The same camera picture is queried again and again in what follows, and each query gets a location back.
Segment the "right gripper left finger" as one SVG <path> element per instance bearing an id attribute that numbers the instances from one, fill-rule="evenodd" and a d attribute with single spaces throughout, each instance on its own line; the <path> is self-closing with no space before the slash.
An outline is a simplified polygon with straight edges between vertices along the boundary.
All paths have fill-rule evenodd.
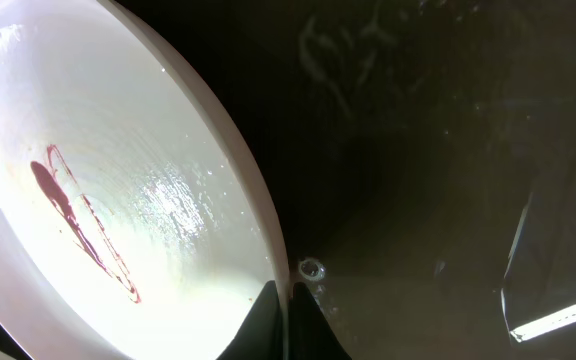
<path id="1" fill-rule="evenodd" d="M 282 360 L 283 316 L 274 281 L 268 281 L 218 360 Z"/>

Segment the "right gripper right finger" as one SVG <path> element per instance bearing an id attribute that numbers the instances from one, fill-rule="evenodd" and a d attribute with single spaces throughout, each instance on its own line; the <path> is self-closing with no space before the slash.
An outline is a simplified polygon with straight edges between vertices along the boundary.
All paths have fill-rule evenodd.
<path id="1" fill-rule="evenodd" d="M 351 360 L 303 282 L 293 286 L 289 301 L 290 360 Z"/>

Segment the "pink plate with red stain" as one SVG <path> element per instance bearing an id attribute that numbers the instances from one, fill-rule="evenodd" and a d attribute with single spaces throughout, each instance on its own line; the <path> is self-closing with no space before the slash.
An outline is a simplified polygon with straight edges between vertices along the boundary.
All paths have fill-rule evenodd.
<path id="1" fill-rule="evenodd" d="M 0 324 L 33 359 L 218 359 L 286 251 L 245 140 L 114 1 L 0 1 Z"/>

